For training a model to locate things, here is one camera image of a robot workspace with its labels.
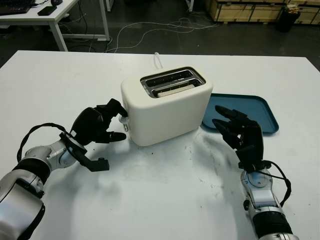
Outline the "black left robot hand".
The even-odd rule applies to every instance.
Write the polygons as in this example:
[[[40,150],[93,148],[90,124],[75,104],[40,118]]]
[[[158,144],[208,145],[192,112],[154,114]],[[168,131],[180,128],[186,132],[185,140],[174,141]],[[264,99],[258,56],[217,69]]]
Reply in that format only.
[[[109,144],[123,141],[126,139],[125,133],[107,131],[112,118],[117,115],[127,117],[128,113],[119,101],[112,98],[107,104],[83,110],[70,131],[74,132],[73,138],[82,146],[91,142]]]

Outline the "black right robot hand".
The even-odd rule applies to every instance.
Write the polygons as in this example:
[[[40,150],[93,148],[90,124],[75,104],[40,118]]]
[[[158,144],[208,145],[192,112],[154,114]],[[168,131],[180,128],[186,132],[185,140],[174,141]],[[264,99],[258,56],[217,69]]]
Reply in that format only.
[[[213,119],[223,140],[235,150],[240,167],[252,173],[265,168],[263,133],[257,121],[238,110],[216,105],[215,110],[228,121]]]

